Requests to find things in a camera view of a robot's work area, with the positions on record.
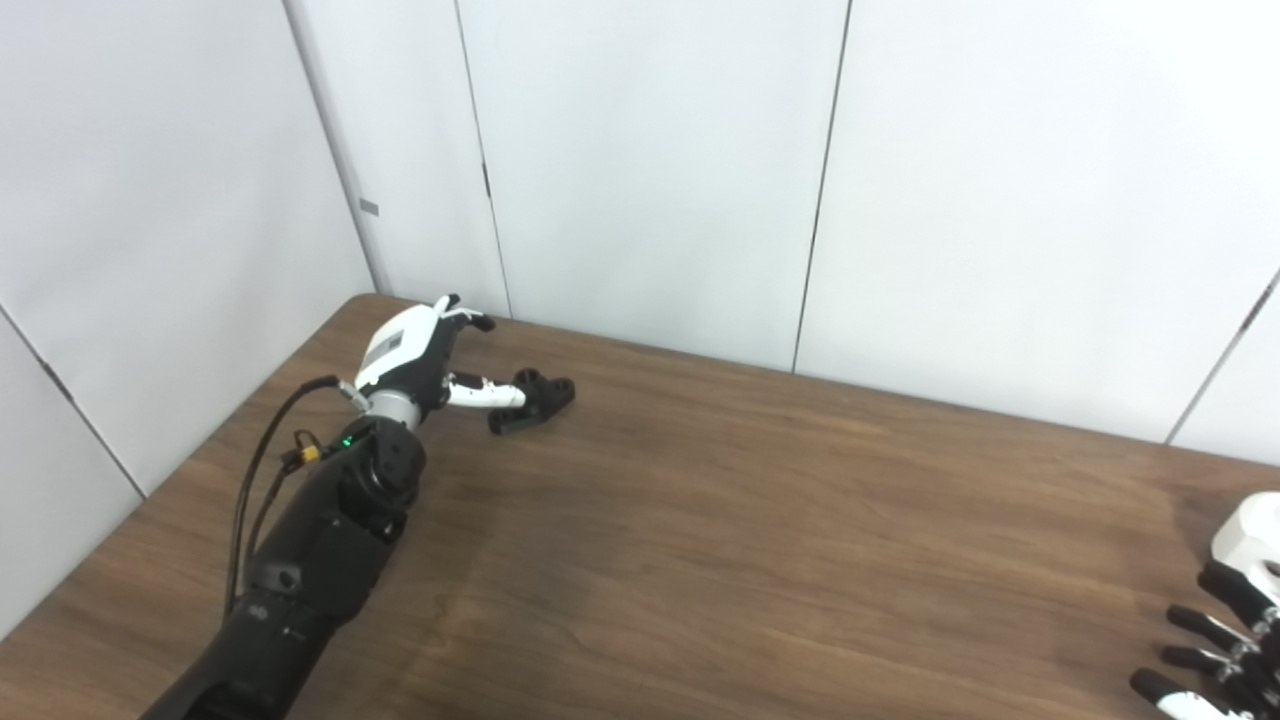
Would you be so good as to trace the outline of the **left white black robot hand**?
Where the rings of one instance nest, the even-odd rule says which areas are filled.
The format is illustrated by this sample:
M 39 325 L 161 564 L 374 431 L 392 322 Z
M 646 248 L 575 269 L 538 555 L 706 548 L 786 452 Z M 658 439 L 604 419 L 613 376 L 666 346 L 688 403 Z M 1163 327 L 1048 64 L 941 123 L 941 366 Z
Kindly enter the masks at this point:
M 460 305 L 447 295 L 398 313 L 372 336 L 355 378 L 367 400 L 364 415 L 397 421 L 417 430 L 429 414 L 454 405 L 472 409 L 516 409 L 529 396 L 515 384 L 451 369 L 458 334 L 475 328 L 490 332 L 493 318 Z

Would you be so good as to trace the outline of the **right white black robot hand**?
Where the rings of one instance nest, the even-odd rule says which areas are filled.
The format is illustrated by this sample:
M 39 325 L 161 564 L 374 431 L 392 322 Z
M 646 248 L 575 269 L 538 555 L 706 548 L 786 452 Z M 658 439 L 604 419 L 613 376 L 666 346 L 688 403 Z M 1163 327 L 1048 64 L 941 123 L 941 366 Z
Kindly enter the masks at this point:
M 1197 584 L 1230 610 L 1244 632 L 1207 612 L 1172 603 L 1165 612 L 1166 621 L 1213 648 L 1165 646 L 1158 656 L 1170 667 L 1197 673 L 1219 694 L 1188 688 L 1149 667 L 1130 675 L 1130 688 L 1166 719 L 1277 719 L 1277 601 L 1244 573 L 1220 561 L 1207 562 Z

